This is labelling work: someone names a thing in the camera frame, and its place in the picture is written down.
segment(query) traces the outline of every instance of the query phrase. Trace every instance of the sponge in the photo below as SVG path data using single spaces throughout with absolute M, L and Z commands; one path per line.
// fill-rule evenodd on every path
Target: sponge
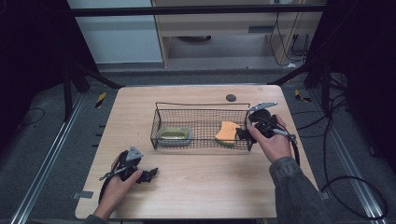
M 221 129 L 215 136 L 216 141 L 225 147 L 235 146 L 236 128 L 240 126 L 231 121 L 222 121 Z

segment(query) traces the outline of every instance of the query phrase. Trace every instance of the gray sleeve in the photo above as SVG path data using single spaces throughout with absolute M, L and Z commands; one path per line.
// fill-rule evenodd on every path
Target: gray sleeve
M 279 224 L 335 223 L 318 191 L 292 157 L 275 161 L 270 174 L 276 186 Z
M 108 224 L 108 223 L 99 217 L 96 217 L 94 215 L 89 215 L 87 219 L 85 219 L 84 224 Z

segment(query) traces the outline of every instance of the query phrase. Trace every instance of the human hand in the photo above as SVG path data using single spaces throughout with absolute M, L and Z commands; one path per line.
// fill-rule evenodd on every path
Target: human hand
M 286 127 L 285 122 L 279 115 L 276 115 L 276 120 L 280 125 Z M 257 140 L 268 161 L 271 163 L 283 157 L 291 157 L 290 143 L 287 137 L 274 134 L 271 138 L 266 138 L 254 126 L 248 127 L 248 130 Z
M 116 206 L 122 201 L 142 173 L 142 170 L 137 170 L 125 181 L 122 181 L 118 175 L 113 176 L 108 182 L 102 200 L 93 215 L 103 220 L 108 220 Z

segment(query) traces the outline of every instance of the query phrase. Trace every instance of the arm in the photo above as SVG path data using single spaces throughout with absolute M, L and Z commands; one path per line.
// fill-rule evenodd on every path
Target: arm
M 142 175 L 142 172 L 142 170 L 137 170 L 125 181 L 122 181 L 118 175 L 113 176 L 106 187 L 102 201 L 93 215 L 88 216 L 84 223 L 106 223 L 131 186 Z
M 276 116 L 283 126 L 285 122 Z M 334 223 L 318 191 L 291 156 L 289 140 L 280 134 L 264 137 L 254 127 L 248 128 L 267 159 L 276 186 L 276 215 L 279 223 Z

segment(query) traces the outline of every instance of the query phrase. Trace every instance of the metal wire basket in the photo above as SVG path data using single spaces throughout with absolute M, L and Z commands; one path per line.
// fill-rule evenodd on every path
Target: metal wire basket
M 251 150 L 250 140 L 238 135 L 227 144 L 216 139 L 223 121 L 230 121 L 239 128 L 247 128 L 250 104 L 186 105 L 156 103 L 151 130 L 151 143 L 163 148 L 229 148 Z

